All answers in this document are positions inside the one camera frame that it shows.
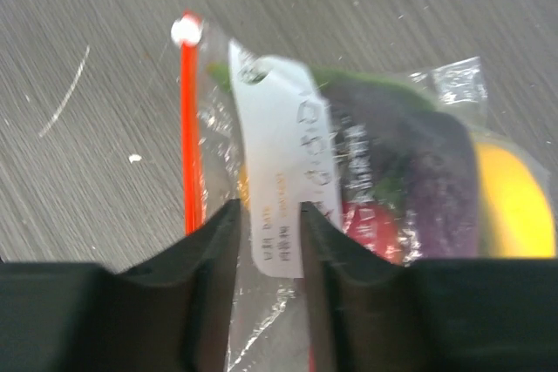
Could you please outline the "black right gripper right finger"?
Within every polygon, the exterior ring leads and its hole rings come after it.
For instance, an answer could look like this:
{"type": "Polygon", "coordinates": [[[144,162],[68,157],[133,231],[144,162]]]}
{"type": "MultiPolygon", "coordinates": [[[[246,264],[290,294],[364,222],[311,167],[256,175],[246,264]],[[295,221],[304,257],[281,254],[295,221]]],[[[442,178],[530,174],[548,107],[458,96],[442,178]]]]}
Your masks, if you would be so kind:
{"type": "Polygon", "coordinates": [[[300,241],[315,371],[416,371],[419,325],[404,267],[301,206],[300,241]]]}

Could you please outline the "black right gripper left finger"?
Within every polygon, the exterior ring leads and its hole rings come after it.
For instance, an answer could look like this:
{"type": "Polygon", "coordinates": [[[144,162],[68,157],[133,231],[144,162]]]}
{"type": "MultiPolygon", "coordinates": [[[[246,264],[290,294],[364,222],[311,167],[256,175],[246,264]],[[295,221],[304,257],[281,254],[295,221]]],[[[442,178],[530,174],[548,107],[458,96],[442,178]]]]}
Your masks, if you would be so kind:
{"type": "Polygon", "coordinates": [[[222,371],[241,226],[230,200],[202,227],[115,276],[107,290],[106,371],[222,371]]]}

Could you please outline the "red toy pepper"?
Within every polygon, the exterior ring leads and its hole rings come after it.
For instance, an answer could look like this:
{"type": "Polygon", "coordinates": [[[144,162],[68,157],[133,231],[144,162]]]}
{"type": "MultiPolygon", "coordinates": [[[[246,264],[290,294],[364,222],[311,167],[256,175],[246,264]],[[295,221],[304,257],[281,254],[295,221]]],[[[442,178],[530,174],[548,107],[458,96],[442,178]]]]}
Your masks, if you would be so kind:
{"type": "Polygon", "coordinates": [[[390,263],[402,263],[398,225],[391,211],[372,202],[344,202],[343,211],[343,231],[348,237],[390,263]]]}

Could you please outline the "clear zip bag orange zipper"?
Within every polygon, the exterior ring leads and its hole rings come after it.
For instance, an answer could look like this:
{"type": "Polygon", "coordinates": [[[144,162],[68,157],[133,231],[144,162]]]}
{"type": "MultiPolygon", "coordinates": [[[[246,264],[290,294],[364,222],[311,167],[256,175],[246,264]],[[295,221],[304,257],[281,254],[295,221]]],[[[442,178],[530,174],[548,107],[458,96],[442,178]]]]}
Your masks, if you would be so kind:
{"type": "MultiPolygon", "coordinates": [[[[171,28],[180,49],[185,224],[205,224],[241,203],[242,235],[224,363],[226,371],[315,371],[300,241],[309,202],[343,231],[343,203],[376,203],[360,130],[330,109],[310,65],[258,56],[216,24],[187,13],[171,28]],[[229,67],[231,93],[207,74],[229,67]],[[248,174],[249,209],[237,190],[248,174]]],[[[479,59],[391,76],[454,116],[474,144],[522,159],[555,212],[556,179],[526,150],[487,126],[479,59]]],[[[554,371],[557,368],[557,232],[554,258],[421,257],[400,265],[418,313],[416,371],[554,371]]]]}

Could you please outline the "purple toy eggplant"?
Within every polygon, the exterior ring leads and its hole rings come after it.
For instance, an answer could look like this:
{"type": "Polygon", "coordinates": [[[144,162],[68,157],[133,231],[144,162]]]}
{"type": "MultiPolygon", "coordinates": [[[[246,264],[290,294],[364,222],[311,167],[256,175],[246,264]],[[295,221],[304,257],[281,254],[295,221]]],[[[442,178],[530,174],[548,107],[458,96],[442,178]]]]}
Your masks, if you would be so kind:
{"type": "Polygon", "coordinates": [[[466,127],[405,85],[341,79],[322,94],[363,134],[371,197],[394,212],[404,259],[477,256],[479,176],[466,127]]]}

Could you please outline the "yellow toy banana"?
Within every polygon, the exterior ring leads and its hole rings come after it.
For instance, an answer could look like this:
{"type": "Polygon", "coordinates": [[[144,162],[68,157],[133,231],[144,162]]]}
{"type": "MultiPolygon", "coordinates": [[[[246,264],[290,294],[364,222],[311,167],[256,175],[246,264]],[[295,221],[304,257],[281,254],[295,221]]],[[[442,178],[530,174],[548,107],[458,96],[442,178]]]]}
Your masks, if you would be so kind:
{"type": "Polygon", "coordinates": [[[474,148],[483,253],[496,258],[554,258],[554,215],[526,163],[486,141],[475,143],[474,148]]]}

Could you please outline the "green toy lettuce leaf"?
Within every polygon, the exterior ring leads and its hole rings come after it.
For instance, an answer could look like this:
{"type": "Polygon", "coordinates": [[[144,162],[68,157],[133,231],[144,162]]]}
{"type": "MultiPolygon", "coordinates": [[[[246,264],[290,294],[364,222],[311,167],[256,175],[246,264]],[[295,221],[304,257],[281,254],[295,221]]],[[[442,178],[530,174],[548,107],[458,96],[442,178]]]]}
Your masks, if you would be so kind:
{"type": "MultiPolygon", "coordinates": [[[[207,64],[205,70],[223,92],[232,92],[229,67],[227,64],[213,62],[207,64]]],[[[312,65],[310,66],[310,73],[319,88],[331,85],[333,82],[357,82],[367,87],[384,89],[387,91],[389,98],[395,98],[401,105],[409,105],[417,110],[436,110],[433,99],[429,99],[424,93],[419,92],[410,83],[397,81],[393,78],[312,65]]]]}

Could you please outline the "small orange toy fruit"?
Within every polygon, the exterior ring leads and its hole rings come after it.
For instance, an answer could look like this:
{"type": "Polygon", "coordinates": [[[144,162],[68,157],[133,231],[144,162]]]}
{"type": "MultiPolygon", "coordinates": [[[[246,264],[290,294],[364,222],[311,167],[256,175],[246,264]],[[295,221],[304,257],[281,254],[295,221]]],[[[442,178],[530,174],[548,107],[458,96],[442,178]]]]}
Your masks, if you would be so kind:
{"type": "Polygon", "coordinates": [[[245,165],[242,165],[239,168],[237,175],[237,190],[243,206],[249,209],[248,174],[245,165]]]}

